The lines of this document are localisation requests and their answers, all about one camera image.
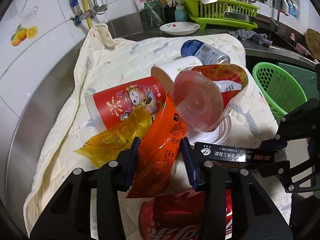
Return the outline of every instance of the gray towel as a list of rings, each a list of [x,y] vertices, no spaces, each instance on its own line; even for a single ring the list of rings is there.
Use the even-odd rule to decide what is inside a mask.
[[[246,40],[252,40],[257,44],[265,45],[267,47],[270,47],[272,44],[272,41],[268,40],[268,36],[263,33],[263,34],[257,34],[254,31],[246,31],[246,30],[237,30],[235,32],[229,32],[229,34],[236,39],[240,39],[241,41],[246,41]]]

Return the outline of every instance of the green dish rack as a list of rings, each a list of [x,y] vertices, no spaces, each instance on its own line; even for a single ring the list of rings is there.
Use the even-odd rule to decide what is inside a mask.
[[[277,65],[260,62],[254,66],[252,76],[278,124],[282,116],[307,102],[299,83]]]
[[[200,29],[204,29],[207,24],[230,26],[248,31],[258,28],[256,23],[224,19],[226,11],[256,17],[259,8],[248,3],[218,0],[215,3],[203,4],[200,0],[183,0],[183,4],[190,19],[198,23]]]

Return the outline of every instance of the wooden cutting board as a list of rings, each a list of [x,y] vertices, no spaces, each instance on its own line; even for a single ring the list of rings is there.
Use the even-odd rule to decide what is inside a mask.
[[[309,50],[317,59],[320,59],[320,33],[315,30],[308,29],[305,37]]]

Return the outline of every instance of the quilted mat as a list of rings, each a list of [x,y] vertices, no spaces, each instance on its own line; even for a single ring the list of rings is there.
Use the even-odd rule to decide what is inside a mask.
[[[74,153],[98,133],[88,113],[84,94],[150,76],[153,65],[180,58],[180,48],[189,39],[190,37],[152,38],[134,42],[122,38],[112,39],[105,24],[92,27],[74,69],[75,89],[61,109],[44,143],[32,191],[24,204],[23,214],[29,235],[46,204],[73,169],[94,169],[89,159]],[[197,39],[226,53],[231,63],[244,68],[249,77],[244,97],[230,114],[231,132],[223,144],[257,148],[261,141],[274,137],[277,123],[260,89],[245,68],[242,44],[229,34],[199,36]],[[255,174],[255,177],[289,223],[291,194],[285,193],[277,178],[262,179],[258,174]],[[190,188],[183,160],[179,156],[177,172],[165,194],[180,193]],[[126,199],[126,193],[123,192],[119,192],[118,197],[127,239],[140,240],[139,209],[147,199]],[[93,192],[92,210],[95,204]],[[91,233],[92,237],[98,237],[95,212],[91,214]]]

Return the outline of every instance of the orange snack bag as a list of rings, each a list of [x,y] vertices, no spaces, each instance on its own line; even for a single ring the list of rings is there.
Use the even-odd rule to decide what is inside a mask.
[[[127,198],[156,197],[169,185],[180,141],[187,131],[168,93],[139,145],[136,176]]]

